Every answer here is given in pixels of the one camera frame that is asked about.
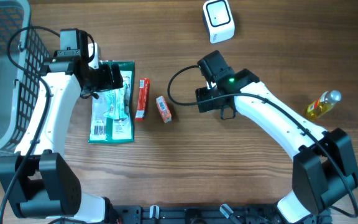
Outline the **green glove package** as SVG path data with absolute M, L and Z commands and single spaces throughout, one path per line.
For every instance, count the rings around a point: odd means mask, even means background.
M 134 124 L 131 118 L 132 92 L 134 85 L 135 63 L 133 61 L 115 62 L 102 61 L 99 65 L 118 64 L 123 78 L 123 88 L 126 89 L 125 106 L 128 118 L 115 121 L 104 117 L 107 109 L 107 100 L 104 92 L 99 92 L 98 99 L 92 99 L 91 127 L 88 142 L 90 144 L 121 144 L 134 141 Z

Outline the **red white tissue pack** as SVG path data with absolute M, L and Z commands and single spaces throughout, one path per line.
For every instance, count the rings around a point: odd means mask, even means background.
M 163 96 L 156 98 L 157 108 L 164 123 L 169 123 L 172 120 L 172 114 L 168 108 L 167 102 Z

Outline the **light green wipes pack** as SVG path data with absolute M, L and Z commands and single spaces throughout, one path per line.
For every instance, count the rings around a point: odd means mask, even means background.
M 104 117 L 115 121 L 123 121 L 128 118 L 125 106 L 125 94 L 125 88 L 109 90 L 104 94 L 107 100 L 107 109 L 103 114 Z

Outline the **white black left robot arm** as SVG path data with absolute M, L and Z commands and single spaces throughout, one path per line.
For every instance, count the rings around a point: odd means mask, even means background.
M 52 223 L 120 223 L 120 214 L 106 197 L 84 193 L 64 158 L 65 138 L 79 98 L 122 88 L 117 65 L 91 67 L 97 61 L 95 42 L 76 28 L 58 33 L 60 48 L 34 73 L 39 95 L 29 125 L 11 156 L 0 158 L 4 197 L 0 215 L 11 207 L 18 218 Z

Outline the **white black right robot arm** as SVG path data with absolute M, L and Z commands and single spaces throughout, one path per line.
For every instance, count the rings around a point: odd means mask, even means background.
M 358 165 L 350 136 L 327 131 L 276 98 L 248 69 L 235 72 L 219 51 L 197 63 L 207 86 L 196 90 L 199 111 L 230 107 L 258 124 L 293 162 L 291 192 L 278 201 L 281 216 L 295 223 L 319 215 L 358 188 Z

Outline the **red stick sachet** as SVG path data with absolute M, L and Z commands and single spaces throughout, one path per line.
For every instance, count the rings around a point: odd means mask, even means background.
M 142 121 L 145 118 L 147 110 L 147 102 L 149 97 L 150 79 L 141 78 L 139 80 L 139 98 L 137 103 L 137 110 L 135 114 L 136 121 Z

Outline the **yellow liquid bottle silver cap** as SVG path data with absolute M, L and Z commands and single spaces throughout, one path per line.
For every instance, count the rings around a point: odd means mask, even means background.
M 340 102 L 342 95 L 337 90 L 325 91 L 317 100 L 310 103 L 304 110 L 304 117 L 314 121 L 334 108 Z

